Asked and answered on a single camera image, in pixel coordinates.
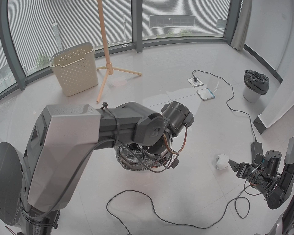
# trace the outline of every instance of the glass pane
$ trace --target glass pane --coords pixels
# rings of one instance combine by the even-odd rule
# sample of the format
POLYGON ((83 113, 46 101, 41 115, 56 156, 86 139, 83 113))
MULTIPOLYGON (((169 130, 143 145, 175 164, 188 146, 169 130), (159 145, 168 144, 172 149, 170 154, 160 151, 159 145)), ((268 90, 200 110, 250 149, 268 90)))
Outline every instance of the glass pane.
POLYGON ((143 40, 223 37, 230 0, 143 0, 143 40))
MULTIPOLYGON (((103 0, 109 46, 132 42, 131 0, 103 0)), ((102 48, 96 0, 8 0, 8 20, 26 75, 49 66, 54 53, 84 42, 102 48)))
POLYGON ((15 83, 16 80, 7 63, 0 40, 0 93, 15 83))

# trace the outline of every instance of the wooden coat rack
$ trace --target wooden coat rack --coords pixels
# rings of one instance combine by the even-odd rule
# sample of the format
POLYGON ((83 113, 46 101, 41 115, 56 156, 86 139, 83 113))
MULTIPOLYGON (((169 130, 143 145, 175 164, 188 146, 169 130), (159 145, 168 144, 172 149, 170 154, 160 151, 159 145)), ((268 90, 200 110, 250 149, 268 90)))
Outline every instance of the wooden coat rack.
POLYGON ((124 69, 124 68, 118 68, 118 67, 112 67, 112 63, 110 61, 110 55, 109 55, 109 50, 108 50, 108 45, 107 45, 107 38, 106 38, 106 31, 105 31, 105 23, 104 23, 104 15, 103 15, 103 6, 102 6, 102 0, 97 0, 98 2, 98 12, 99 12, 99 21, 100 21, 100 27, 101 27, 101 35, 102 35, 102 41, 103 41, 103 48, 104 48, 104 54, 105 54, 105 59, 106 59, 106 66, 102 66, 102 67, 97 67, 96 69, 106 69, 106 73, 105 76, 103 78, 103 82, 101 84, 100 90, 99 90, 99 94, 97 97, 97 102, 100 102, 101 96, 102 96, 102 92, 107 80, 108 75, 113 74, 113 70, 118 70, 118 71, 123 71, 123 72, 127 72, 127 73, 133 73, 133 74, 137 74, 137 75, 142 75, 141 72, 136 72, 136 71, 132 71, 132 70, 128 70, 128 69, 124 69))

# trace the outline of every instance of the perforated basket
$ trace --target perforated basket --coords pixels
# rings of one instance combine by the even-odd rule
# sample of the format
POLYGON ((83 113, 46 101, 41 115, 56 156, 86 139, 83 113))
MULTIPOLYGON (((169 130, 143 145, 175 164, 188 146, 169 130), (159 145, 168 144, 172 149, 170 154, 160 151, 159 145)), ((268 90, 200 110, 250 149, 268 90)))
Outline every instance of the perforated basket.
POLYGON ((86 42, 54 54, 50 67, 66 96, 98 84, 94 47, 86 42))

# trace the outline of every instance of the beige curtain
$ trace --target beige curtain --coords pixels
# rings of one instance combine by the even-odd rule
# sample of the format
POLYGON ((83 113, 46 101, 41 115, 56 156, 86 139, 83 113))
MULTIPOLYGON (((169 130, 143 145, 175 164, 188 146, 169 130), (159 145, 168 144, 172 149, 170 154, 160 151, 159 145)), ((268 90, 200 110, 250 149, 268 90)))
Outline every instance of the beige curtain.
POLYGON ((236 31, 231 42, 231 46, 237 50, 242 50, 245 44, 250 16, 251 16, 252 0, 244 0, 240 16, 238 19, 236 31))

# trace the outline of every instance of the floor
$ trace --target floor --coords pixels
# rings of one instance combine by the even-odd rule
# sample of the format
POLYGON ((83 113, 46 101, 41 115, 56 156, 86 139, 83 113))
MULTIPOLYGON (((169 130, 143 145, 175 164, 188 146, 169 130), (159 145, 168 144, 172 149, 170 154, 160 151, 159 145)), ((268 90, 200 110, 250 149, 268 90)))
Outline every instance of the floor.
MULTIPOLYGON (((142 71, 143 76, 115 71, 107 81, 101 103, 108 102, 112 108, 136 101, 160 112, 165 103, 176 100, 190 109, 195 122, 188 130, 179 165, 161 174, 124 170, 116 161, 113 149, 95 151, 70 203, 61 211, 58 229, 52 234, 127 234, 122 224, 105 208, 112 196, 126 189, 148 194, 157 213, 166 220, 197 226, 208 226, 217 221, 227 202, 241 191, 244 181, 238 179, 231 169, 217 170, 216 156, 225 153, 236 162, 250 162, 253 137, 248 117, 227 108, 225 102, 232 96, 232 91, 224 81, 197 73, 204 86, 193 88, 187 78, 195 69, 224 77, 235 91, 230 105, 250 113, 252 120, 269 103, 279 87, 278 81, 248 52, 238 52, 225 43, 157 46, 145 48, 142 53, 118 53, 111 55, 111 59, 114 66, 142 71), (255 104, 242 96, 245 69, 264 73, 270 78, 268 93, 255 104), (215 99, 202 101, 196 91, 203 88, 209 88, 215 99)), ((104 58, 96 60, 96 64, 104 65, 104 58)), ((104 72, 98 72, 99 84, 104 72)), ((11 143, 22 155, 32 127, 45 105, 88 103, 100 108, 101 103, 96 103, 98 91, 99 86, 96 86, 66 97, 54 75, 28 85, 23 92, 16 91, 0 101, 0 141, 11 143)), ((285 155, 287 141, 294 135, 293 117, 294 108, 262 135, 257 135, 264 152, 278 150, 285 155)), ((184 132, 175 139, 174 149, 180 148, 183 138, 184 132)), ((248 198, 251 207, 246 219, 240 219, 234 205, 230 204, 222 221, 206 230, 160 221, 148 198, 133 192, 120 195, 109 209, 123 220, 133 235, 252 235, 268 233, 289 203, 288 200, 279 209, 270 210, 262 196, 248 198)), ((240 200, 237 208, 241 215, 245 215, 248 205, 245 200, 240 200)), ((0 233, 9 234, 4 224, 0 224, 0 233)))

